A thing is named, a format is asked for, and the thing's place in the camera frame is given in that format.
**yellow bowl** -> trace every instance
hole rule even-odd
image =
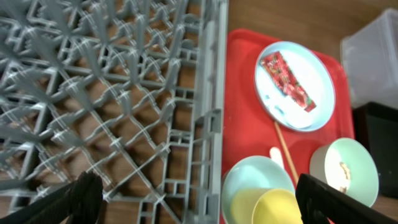
[[[284,189],[245,189],[231,204],[236,224],[302,224],[294,194]]]

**chopstick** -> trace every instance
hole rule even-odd
[[[292,157],[290,156],[289,149],[286,146],[286,142],[285,142],[284,136],[282,135],[282,131],[280,131],[280,127],[279,127],[279,124],[278,124],[277,121],[274,121],[274,125],[275,125],[276,132],[278,134],[278,137],[279,137],[280,144],[282,145],[282,149],[285,152],[287,163],[288,163],[288,165],[290,167],[290,170],[292,171],[294,182],[297,184],[297,182],[299,181],[299,176],[297,175],[297,171],[296,171],[296,168],[294,166]]]

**white plate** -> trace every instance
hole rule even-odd
[[[308,125],[304,125],[304,128],[299,128],[292,125],[292,122],[288,122],[295,114],[302,114],[303,110],[297,111],[297,108],[299,110],[301,108],[293,100],[286,100],[286,97],[275,86],[265,68],[260,64],[260,60],[265,56],[278,51],[283,55],[297,81],[316,104],[316,107],[308,115],[305,114],[310,118],[310,122]],[[257,96],[268,113],[280,124],[296,131],[309,132],[322,128],[327,124],[335,109],[335,90],[327,69],[309,49],[293,42],[276,42],[261,52],[256,63],[254,85]],[[289,119],[287,119],[286,113],[275,108],[275,105],[278,105],[279,102],[289,104],[290,101],[294,105],[284,107],[291,108],[288,112]]]
[[[227,173],[221,191],[221,211],[226,224],[235,224],[231,202],[242,189],[286,189],[295,193],[293,182],[280,165],[265,156],[242,159]]]

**gray plastic dish rack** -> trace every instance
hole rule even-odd
[[[11,197],[9,212],[92,170],[109,205],[138,205],[132,222],[155,223],[165,210],[175,223],[218,223],[228,1],[0,2],[0,200]],[[195,84],[180,85],[189,69]],[[187,128],[174,125],[177,108],[190,111]],[[119,112],[104,116],[109,109]],[[87,163],[71,174],[76,153]],[[43,181],[49,174],[57,180]],[[131,179],[147,191],[125,193]]]

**red wrapper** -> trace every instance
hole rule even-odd
[[[280,52],[264,57],[261,60],[261,65],[267,70],[276,87],[284,95],[290,96],[305,111],[310,112],[317,107],[294,77]]]

